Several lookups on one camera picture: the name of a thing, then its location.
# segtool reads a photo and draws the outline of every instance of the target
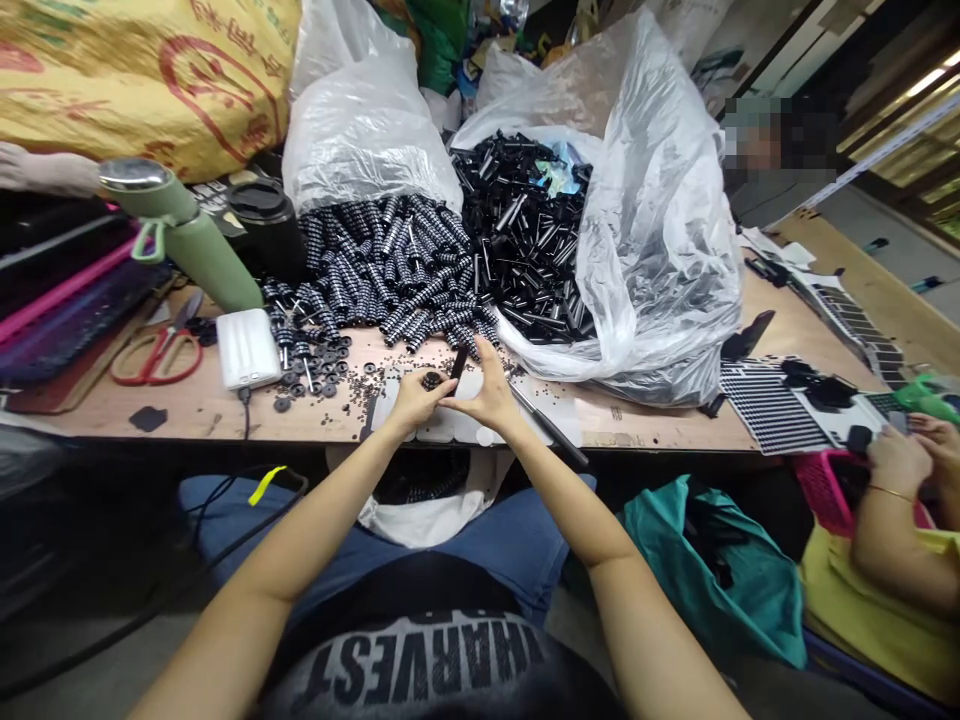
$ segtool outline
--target fluorescent light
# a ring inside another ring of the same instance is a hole
[[[937,68],[936,70],[931,72],[929,75],[927,75],[923,80],[921,80],[912,88],[907,90],[907,97],[916,97],[917,95],[922,93],[926,88],[932,85],[937,80],[937,78],[939,78],[945,72],[946,71],[943,70],[942,68]]]

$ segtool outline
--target hand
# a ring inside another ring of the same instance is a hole
[[[420,384],[428,372],[435,372],[444,380],[431,392],[424,390]],[[387,423],[393,423],[404,435],[409,435],[430,418],[441,398],[453,392],[456,386],[456,380],[451,380],[439,370],[426,369],[407,373],[400,380],[397,402],[387,418]]]
[[[901,435],[892,425],[884,426],[867,454],[873,465],[870,483],[911,499],[933,472],[933,458],[917,438]]]
[[[910,429],[933,458],[933,479],[937,484],[960,488],[960,432],[953,423],[911,413]]]
[[[503,374],[503,365],[500,364],[497,351],[486,338],[480,335],[475,336],[474,340],[480,352],[483,387],[472,400],[444,398],[440,401],[440,405],[466,413],[504,437],[506,437],[505,431],[509,429],[528,427],[520,417],[520,409],[507,386],[507,378]]]

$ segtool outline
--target gold bracelet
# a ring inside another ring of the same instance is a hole
[[[894,492],[893,490],[887,490],[886,488],[882,488],[879,485],[867,485],[867,487],[870,488],[871,490],[879,490],[880,492],[889,493],[890,495],[893,495],[894,497],[898,497],[901,500],[906,500],[911,505],[913,505],[914,503],[913,498],[909,498],[906,495],[902,495],[898,492]]]

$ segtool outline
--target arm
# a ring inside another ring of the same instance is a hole
[[[297,598],[327,566],[403,438],[456,381],[407,375],[393,413],[296,505],[203,611],[131,718],[242,718],[260,692]]]
[[[933,480],[947,529],[960,532],[960,431],[953,423],[929,415],[910,415],[914,437],[933,458]]]
[[[630,536],[603,502],[520,416],[493,347],[477,337],[483,388],[445,398],[499,432],[517,454],[560,532],[586,565],[624,705],[636,718],[746,718],[670,605]]]
[[[913,504],[933,461],[914,437],[892,427],[870,446],[874,470],[857,510],[852,558],[884,592],[939,617],[960,617],[960,563],[928,550],[917,536]]]

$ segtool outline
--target teal cloth bag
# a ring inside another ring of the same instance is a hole
[[[707,489],[698,499],[749,536],[744,545],[720,550],[733,576],[733,586],[721,588],[683,537],[689,478],[644,490],[627,503],[620,517],[627,533],[714,662],[722,666],[726,658],[750,654],[804,668],[803,589],[796,565],[725,493]]]

